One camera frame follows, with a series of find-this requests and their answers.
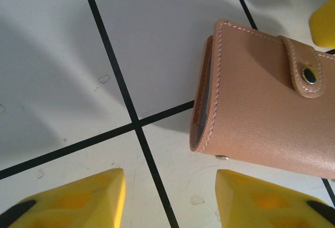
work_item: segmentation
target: metal snap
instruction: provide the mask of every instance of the metal snap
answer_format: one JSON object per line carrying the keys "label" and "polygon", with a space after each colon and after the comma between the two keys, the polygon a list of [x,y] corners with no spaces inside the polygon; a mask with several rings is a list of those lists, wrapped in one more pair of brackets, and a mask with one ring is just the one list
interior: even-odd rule
{"label": "metal snap", "polygon": [[219,160],[229,160],[229,157],[227,156],[215,156],[215,158]]}
{"label": "metal snap", "polygon": [[303,79],[306,83],[309,83],[309,84],[316,83],[315,74],[314,74],[313,70],[311,70],[309,67],[304,67],[301,74],[302,74]]}

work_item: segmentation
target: white floor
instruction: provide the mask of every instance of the white floor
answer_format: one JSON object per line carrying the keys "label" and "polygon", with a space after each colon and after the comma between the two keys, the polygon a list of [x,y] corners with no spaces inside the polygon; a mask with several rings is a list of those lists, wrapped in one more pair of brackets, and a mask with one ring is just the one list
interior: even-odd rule
{"label": "white floor", "polygon": [[[259,30],[311,45],[308,18],[325,1],[245,0]],[[96,2],[140,119],[194,99],[217,19],[249,25],[239,0]],[[0,4],[0,170],[131,122],[87,0]],[[179,227],[220,227],[214,183],[222,168],[332,204],[320,178],[192,153],[190,117],[187,110],[143,128]],[[133,131],[0,180],[0,212],[119,166],[127,179],[122,228],[170,227]]]}

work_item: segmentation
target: wallet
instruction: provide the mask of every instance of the wallet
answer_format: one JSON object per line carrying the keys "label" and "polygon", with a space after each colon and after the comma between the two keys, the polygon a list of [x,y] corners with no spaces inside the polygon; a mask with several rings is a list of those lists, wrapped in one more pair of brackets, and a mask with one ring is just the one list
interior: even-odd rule
{"label": "wallet", "polygon": [[192,151],[335,178],[335,57],[228,20],[207,39]]}

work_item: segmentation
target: wallet strap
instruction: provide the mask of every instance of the wallet strap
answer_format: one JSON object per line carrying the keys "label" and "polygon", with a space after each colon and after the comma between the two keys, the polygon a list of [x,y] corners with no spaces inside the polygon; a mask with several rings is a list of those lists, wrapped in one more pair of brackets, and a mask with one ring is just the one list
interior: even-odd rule
{"label": "wallet strap", "polygon": [[313,47],[279,36],[284,42],[289,59],[292,83],[306,98],[316,98],[325,91],[321,62]]}

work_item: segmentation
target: yellow object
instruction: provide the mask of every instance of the yellow object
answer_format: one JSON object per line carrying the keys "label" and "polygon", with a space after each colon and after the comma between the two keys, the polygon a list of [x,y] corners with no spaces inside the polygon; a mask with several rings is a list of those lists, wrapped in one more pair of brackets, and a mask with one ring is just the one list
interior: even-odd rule
{"label": "yellow object", "polygon": [[218,170],[215,190],[222,228],[334,228],[307,204],[322,201],[298,191],[230,170]]}
{"label": "yellow object", "polygon": [[126,195],[122,169],[30,196],[36,203],[9,228],[119,228]]}
{"label": "yellow object", "polygon": [[312,14],[309,29],[315,45],[335,48],[335,0],[327,1]]}

